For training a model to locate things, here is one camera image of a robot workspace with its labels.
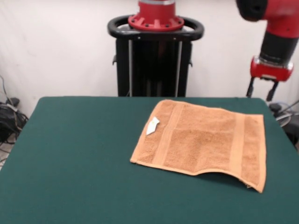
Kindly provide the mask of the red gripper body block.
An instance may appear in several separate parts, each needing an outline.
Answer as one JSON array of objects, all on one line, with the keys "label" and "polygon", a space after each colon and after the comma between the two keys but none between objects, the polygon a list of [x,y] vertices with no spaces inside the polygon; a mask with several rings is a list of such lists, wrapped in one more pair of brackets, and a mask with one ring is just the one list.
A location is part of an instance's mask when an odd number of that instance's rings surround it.
[{"label": "red gripper body block", "polygon": [[254,56],[251,60],[250,75],[254,78],[285,82],[290,78],[293,69],[294,64],[292,62],[289,62],[287,65],[283,66],[273,65],[262,62],[259,57]]}]

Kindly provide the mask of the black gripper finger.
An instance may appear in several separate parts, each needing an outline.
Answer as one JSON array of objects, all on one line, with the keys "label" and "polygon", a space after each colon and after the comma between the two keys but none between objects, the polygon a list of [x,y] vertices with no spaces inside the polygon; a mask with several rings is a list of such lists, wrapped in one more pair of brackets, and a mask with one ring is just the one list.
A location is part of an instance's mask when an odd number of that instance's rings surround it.
[{"label": "black gripper finger", "polygon": [[247,90],[247,93],[246,93],[246,97],[248,97],[248,98],[252,97],[252,93],[253,93],[253,90],[254,90],[254,80],[255,80],[255,77],[251,77],[250,83],[249,83],[249,86],[248,86],[248,90]]},{"label": "black gripper finger", "polygon": [[275,91],[276,91],[276,89],[277,89],[277,87],[278,87],[278,84],[279,84],[278,81],[274,81],[274,85],[273,85],[273,87],[271,88],[271,90],[269,91],[269,93],[268,93],[268,95],[267,95],[267,98],[266,98],[266,101],[267,101],[267,102],[271,102],[271,101],[272,101],[273,96],[274,96],[274,94],[275,94]]}]

